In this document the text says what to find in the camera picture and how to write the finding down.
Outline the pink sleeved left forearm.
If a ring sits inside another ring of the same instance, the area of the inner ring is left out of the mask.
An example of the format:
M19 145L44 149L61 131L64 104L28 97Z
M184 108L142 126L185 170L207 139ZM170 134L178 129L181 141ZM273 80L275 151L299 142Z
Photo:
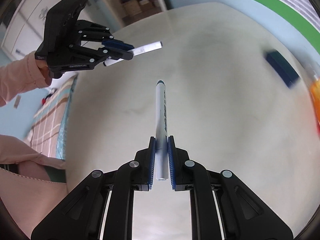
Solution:
M49 87L36 65L35 53L23 59L1 66L1 106L5 106L16 95L36 88Z

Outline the person left hand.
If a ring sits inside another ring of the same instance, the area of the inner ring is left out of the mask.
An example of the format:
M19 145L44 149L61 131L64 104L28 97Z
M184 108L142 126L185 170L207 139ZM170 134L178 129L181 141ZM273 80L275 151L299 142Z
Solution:
M49 86L52 83L52 78L50 77L50 70L46 61L36 60L36 65L39 68L41 74L43 75L46 84Z

